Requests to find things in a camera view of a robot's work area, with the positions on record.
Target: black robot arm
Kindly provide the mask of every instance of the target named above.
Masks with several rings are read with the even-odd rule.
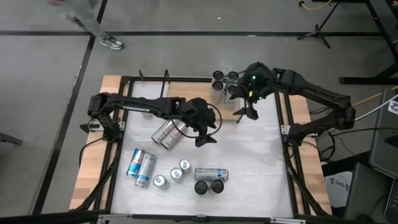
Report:
[[[179,119],[188,127],[199,132],[195,145],[200,147],[208,142],[216,142],[207,134],[207,127],[216,128],[215,113],[202,98],[186,101],[181,97],[166,97],[154,100],[121,96],[115,93],[100,93],[91,97],[88,116],[97,119],[104,128],[103,139],[109,142],[121,140],[122,133],[119,124],[115,123],[110,113],[114,110],[131,110],[152,113],[158,118],[170,120]]]
[[[351,106],[349,96],[309,83],[294,71],[278,68],[271,70],[259,62],[250,65],[238,80],[237,89],[231,98],[244,98],[248,107],[234,114],[245,114],[248,118],[258,119],[253,103],[278,91],[301,95],[332,109],[331,113],[318,120],[291,124],[287,140],[293,146],[300,146],[304,137],[312,133],[320,134],[330,128],[351,129],[354,126],[355,109]]]

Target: concrete floor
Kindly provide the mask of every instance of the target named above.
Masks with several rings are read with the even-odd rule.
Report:
[[[102,26],[109,31],[312,31],[330,11],[299,8],[293,0],[112,0]],[[0,2],[2,30],[78,30],[63,21],[57,8],[44,0]],[[328,32],[377,32],[364,4],[341,4],[325,26]],[[288,68],[308,81],[341,94],[353,102],[379,93],[388,86],[344,86],[340,76],[371,77],[393,59],[380,38],[329,37],[327,49],[320,40],[295,37],[233,36],[121,36],[126,48],[115,52],[96,41],[43,212],[68,210],[78,173],[78,154],[86,142],[79,129],[86,123],[90,96],[101,86],[103,75],[162,75],[207,77],[215,70],[244,70],[250,63]],[[88,43],[87,36],[0,35],[0,132],[24,140],[22,146],[0,144],[0,217],[31,212],[40,179],[74,86]],[[356,107],[363,114],[377,106],[372,100]],[[309,102],[310,110],[319,107]],[[356,128],[373,127],[375,116]],[[369,149],[372,132],[342,136],[355,153]],[[328,138],[318,142],[321,149]],[[340,142],[333,159],[350,156]]]

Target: small can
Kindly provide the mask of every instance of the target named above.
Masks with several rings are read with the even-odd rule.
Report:
[[[178,120],[174,120],[176,125],[179,124]],[[166,121],[150,138],[157,144],[160,144],[162,140],[173,130],[174,124],[172,121]]]
[[[224,93],[228,90],[231,85],[235,85],[238,81],[239,74],[236,72],[229,72],[225,82]]]
[[[151,113],[141,113],[142,114],[142,116],[145,118],[145,119],[151,119],[151,118],[153,118],[154,117],[154,115],[153,114],[151,114]]]
[[[220,81],[215,81],[211,84],[211,100],[215,105],[221,102],[221,98],[223,97],[223,88],[224,85]]]
[[[214,193],[221,193],[224,190],[224,183],[220,180],[213,180],[210,183],[210,188]]]
[[[215,81],[223,82],[223,79],[224,79],[224,73],[221,71],[215,71],[213,72],[213,75],[211,77],[211,83],[213,84],[213,82]]]
[[[212,168],[196,168],[195,180],[212,181],[212,180],[228,180],[227,169],[212,169]]]
[[[183,174],[182,170],[179,167],[174,167],[170,171],[170,176],[177,183],[182,183],[182,181],[184,180],[184,174]]]
[[[170,182],[163,175],[156,175],[154,177],[154,185],[159,189],[167,190],[170,187]]]
[[[137,177],[139,167],[141,166],[142,162],[142,155],[144,155],[145,151],[142,149],[134,150],[134,154],[132,155],[130,166],[127,170],[127,176],[129,177]]]
[[[199,195],[205,194],[207,192],[207,189],[208,189],[208,186],[207,186],[206,182],[204,182],[204,181],[200,180],[195,184],[195,192]]]
[[[235,105],[235,100],[230,100],[232,94],[234,94],[234,91],[236,89],[236,86],[232,85],[228,88],[228,91],[226,92],[226,97],[225,97],[225,101],[224,101],[224,107],[227,109],[233,109],[234,105]]]
[[[190,174],[192,171],[191,162],[188,159],[182,159],[180,161],[180,169],[184,174]]]
[[[137,187],[148,186],[150,176],[154,171],[156,156],[151,153],[144,153],[142,156],[141,168],[138,171],[138,176],[136,179]]]
[[[187,132],[187,126],[181,122],[178,124],[177,128],[182,132],[185,133]],[[177,131],[176,128],[174,128],[160,143],[165,147],[167,150],[173,148],[173,146],[177,143],[178,140],[181,139],[182,134],[180,131]]]

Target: tripod stand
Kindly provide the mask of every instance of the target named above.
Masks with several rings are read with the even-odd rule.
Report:
[[[330,18],[330,16],[333,14],[333,12],[335,11],[336,7],[339,5],[339,1],[335,4],[335,6],[333,7],[333,9],[330,11],[329,15],[326,17],[326,19],[322,22],[322,25],[319,26],[318,24],[315,25],[315,32],[311,32],[308,34],[305,34],[301,37],[298,37],[297,40],[301,40],[303,38],[306,37],[316,37],[316,38],[321,38],[321,40],[323,41],[323,43],[330,49],[330,45],[329,43],[325,40],[325,38],[322,35],[322,27],[326,24],[326,22],[328,21],[328,19]]]

